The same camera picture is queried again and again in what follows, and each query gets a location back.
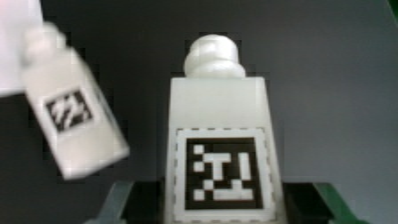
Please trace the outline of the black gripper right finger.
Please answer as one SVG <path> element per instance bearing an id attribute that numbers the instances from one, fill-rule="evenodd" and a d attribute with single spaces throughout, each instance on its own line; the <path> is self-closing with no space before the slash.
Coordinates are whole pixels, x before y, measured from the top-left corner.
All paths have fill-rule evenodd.
<path id="1" fill-rule="evenodd" d="M 332 184 L 314 183 L 313 186 L 332 214 L 327 224 L 370 224 L 368 221 L 357 218 Z"/>

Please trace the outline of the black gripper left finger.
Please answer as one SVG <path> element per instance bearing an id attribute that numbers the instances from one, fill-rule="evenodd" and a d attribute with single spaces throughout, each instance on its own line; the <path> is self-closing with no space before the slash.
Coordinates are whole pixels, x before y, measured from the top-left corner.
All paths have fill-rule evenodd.
<path id="1" fill-rule="evenodd" d="M 105 198 L 103 207 L 98 216 L 85 221 L 85 224 L 126 224 L 123 212 L 130 197 L 133 183 L 117 181 L 112 185 Z"/>

